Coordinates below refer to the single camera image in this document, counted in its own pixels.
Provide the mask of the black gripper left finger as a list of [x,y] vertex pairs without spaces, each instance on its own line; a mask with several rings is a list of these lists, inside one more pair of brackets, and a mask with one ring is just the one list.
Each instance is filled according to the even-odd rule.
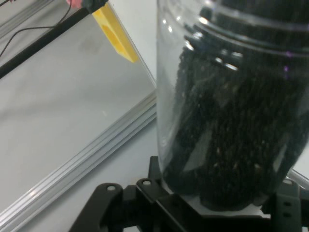
[[168,196],[161,186],[158,157],[150,157],[148,176],[122,188],[105,183],[96,187],[70,228],[71,232],[177,232],[172,218],[159,204]]

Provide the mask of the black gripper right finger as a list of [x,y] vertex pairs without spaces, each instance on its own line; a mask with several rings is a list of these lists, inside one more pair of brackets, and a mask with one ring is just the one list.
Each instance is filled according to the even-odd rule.
[[301,232],[309,226],[309,191],[291,179],[284,179],[263,204],[262,212],[270,215],[273,232]]

